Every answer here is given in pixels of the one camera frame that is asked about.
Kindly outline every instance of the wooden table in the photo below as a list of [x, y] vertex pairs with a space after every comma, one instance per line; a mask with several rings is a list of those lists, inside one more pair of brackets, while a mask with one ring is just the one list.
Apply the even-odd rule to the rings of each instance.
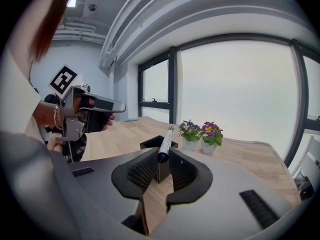
[[[139, 117], [138, 121], [115, 122], [108, 130], [87, 134], [87, 146], [82, 161], [96, 160], [123, 155], [140, 150], [140, 143], [155, 136], [165, 136], [170, 124], [150, 117]], [[174, 125], [172, 140], [183, 148], [178, 125]], [[196, 152], [201, 153], [199, 141]], [[297, 187], [287, 167], [273, 147], [257, 141], [240, 141], [223, 138], [211, 155], [215, 159], [235, 163], [276, 190], [292, 207], [301, 202]], [[149, 232], [166, 216], [166, 196], [174, 191], [171, 175], [162, 183], [153, 180], [143, 195]]]

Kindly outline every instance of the chair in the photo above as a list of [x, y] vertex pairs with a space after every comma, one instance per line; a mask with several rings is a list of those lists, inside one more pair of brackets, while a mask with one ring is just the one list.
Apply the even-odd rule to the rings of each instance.
[[294, 176], [299, 167], [301, 167], [304, 172], [303, 176], [309, 179], [314, 191], [316, 192], [320, 186], [320, 168], [307, 155], [308, 152], [313, 155], [318, 162], [320, 162], [320, 142], [314, 139], [313, 136], [310, 137], [308, 145], [306, 146], [299, 163], [292, 172], [292, 176]]

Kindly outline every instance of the hand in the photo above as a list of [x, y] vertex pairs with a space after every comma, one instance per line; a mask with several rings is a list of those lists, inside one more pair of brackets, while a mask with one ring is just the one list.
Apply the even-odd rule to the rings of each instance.
[[[74, 112], [77, 114], [78, 118], [83, 121], [84, 114], [80, 112], [80, 104], [81, 104], [81, 97], [74, 97], [73, 99]], [[92, 107], [95, 105], [95, 100], [93, 98], [89, 100], [89, 105]], [[109, 126], [112, 126], [114, 124], [115, 119], [116, 119], [116, 116], [114, 114], [111, 115], [102, 130], [105, 131], [108, 129]]]
[[48, 140], [46, 147], [48, 150], [62, 153], [62, 151], [64, 150], [63, 143], [61, 141], [56, 141], [57, 137], [62, 137], [62, 134], [53, 132]]

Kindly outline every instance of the white shirt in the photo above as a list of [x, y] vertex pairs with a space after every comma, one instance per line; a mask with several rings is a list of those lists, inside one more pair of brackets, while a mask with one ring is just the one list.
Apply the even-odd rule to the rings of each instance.
[[33, 113], [40, 102], [39, 94], [18, 68], [6, 48], [1, 57], [0, 131], [26, 134], [43, 142]]

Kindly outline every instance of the purple flower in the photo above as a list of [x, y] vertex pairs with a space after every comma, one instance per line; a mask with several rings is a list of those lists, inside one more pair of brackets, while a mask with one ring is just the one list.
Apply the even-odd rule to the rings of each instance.
[[213, 123], [208, 123], [202, 126], [202, 131], [207, 135], [207, 136], [214, 136], [215, 135], [215, 125]]
[[180, 124], [180, 128], [183, 130], [184, 133], [187, 133], [189, 131], [190, 126], [186, 125], [184, 122]]
[[216, 131], [220, 131], [220, 132], [222, 132], [223, 130], [221, 130], [220, 128], [219, 128], [219, 126], [218, 125], [214, 125], [214, 131], [216, 132]]
[[197, 130], [197, 131], [200, 131], [200, 127], [199, 127], [199, 125], [197, 125], [197, 124], [194, 124], [194, 125], [192, 126], [192, 129]]
[[208, 124], [213, 124], [215, 121], [213, 122], [205, 122], [204, 124], [207, 126]]
[[186, 126], [188, 126], [189, 128], [192, 128], [192, 127], [193, 127], [193, 125], [194, 125], [194, 123], [193, 123], [193, 122], [188, 122], [188, 123], [186, 124]]

